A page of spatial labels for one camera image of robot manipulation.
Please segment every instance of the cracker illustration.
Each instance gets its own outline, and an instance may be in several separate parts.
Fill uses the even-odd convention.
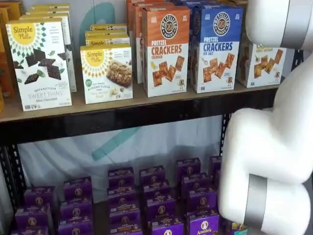
[[[177,61],[176,61],[175,68],[176,68],[178,71],[181,71],[181,68],[182,68],[182,65],[183,65],[183,63],[184,63],[184,60],[185,60],[185,58],[182,57],[182,56],[180,56],[180,55],[177,57]]]
[[[229,68],[229,69],[231,68],[233,61],[234,61],[234,58],[235,58],[234,54],[228,53],[226,61],[225,61],[225,65],[227,68]]]
[[[221,79],[222,75],[224,74],[226,65],[223,62],[220,62],[216,72],[215,72],[215,76],[217,76],[219,79]]]
[[[268,64],[266,65],[266,67],[265,67],[265,69],[264,69],[265,72],[267,72],[268,74],[270,74],[270,72],[272,71],[272,68],[274,67],[274,64],[275,64],[275,61],[274,61],[272,58],[270,58]]]

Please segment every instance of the pretzelized pretzel crackers box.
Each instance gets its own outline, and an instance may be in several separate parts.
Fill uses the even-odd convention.
[[[142,13],[147,96],[186,92],[190,9],[151,7]]]
[[[197,93],[233,90],[243,9],[199,5],[193,13],[191,85]]]

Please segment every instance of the pretzelized logo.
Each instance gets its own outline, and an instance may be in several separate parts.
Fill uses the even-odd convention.
[[[224,36],[230,26],[230,18],[226,12],[220,12],[215,18],[213,23],[214,32],[218,36]]]
[[[178,30],[178,22],[175,16],[168,14],[163,17],[161,22],[161,33],[164,38],[173,38]]]

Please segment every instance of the white box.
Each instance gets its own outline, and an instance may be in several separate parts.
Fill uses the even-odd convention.
[[[86,104],[133,97],[129,44],[81,47]]]
[[[24,111],[72,105],[61,19],[6,24]]]

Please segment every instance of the orange pretzel crackers box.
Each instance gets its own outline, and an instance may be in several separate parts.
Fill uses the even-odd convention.
[[[134,57],[133,57],[133,64],[136,68],[138,83],[143,83],[143,38],[142,38],[142,9],[144,7],[161,7],[161,6],[173,6],[172,2],[149,2],[149,3],[134,3],[133,4],[133,15],[134,15]]]
[[[186,92],[190,9],[142,11],[144,89],[148,97]]]

